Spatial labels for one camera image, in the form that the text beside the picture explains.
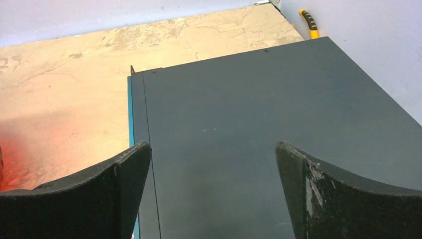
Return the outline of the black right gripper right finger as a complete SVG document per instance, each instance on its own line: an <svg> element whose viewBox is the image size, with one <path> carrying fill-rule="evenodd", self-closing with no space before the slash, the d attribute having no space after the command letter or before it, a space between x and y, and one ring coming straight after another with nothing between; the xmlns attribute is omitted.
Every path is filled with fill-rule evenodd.
<svg viewBox="0 0 422 239"><path fill-rule="evenodd" d="M420 190L359 176L286 141L275 156L296 238L421 238Z"/></svg>

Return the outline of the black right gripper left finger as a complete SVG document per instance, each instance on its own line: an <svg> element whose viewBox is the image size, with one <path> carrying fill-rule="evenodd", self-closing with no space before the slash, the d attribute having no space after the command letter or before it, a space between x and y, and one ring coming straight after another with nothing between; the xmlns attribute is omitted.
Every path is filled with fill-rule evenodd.
<svg viewBox="0 0 422 239"><path fill-rule="evenodd" d="M0 194L3 239L129 239L151 162L142 141L38 187Z"/></svg>

